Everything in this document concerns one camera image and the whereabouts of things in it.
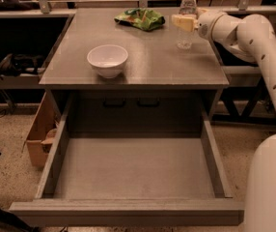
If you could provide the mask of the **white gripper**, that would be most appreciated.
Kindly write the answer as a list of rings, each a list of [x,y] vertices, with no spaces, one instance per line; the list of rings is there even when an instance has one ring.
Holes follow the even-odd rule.
[[[172,23],[183,31],[194,32],[198,22],[198,34],[201,38],[222,45],[237,43],[236,31],[240,18],[206,8],[198,8],[197,15],[198,20],[194,14],[173,14]]]

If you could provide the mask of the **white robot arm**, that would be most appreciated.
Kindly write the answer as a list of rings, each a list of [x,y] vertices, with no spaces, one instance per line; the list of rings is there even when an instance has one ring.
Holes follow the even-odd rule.
[[[276,36],[261,14],[237,18],[225,12],[200,9],[196,15],[174,14],[172,23],[211,43],[219,43],[234,56],[258,64],[276,111]],[[247,181],[244,232],[276,232],[276,134],[256,150]]]

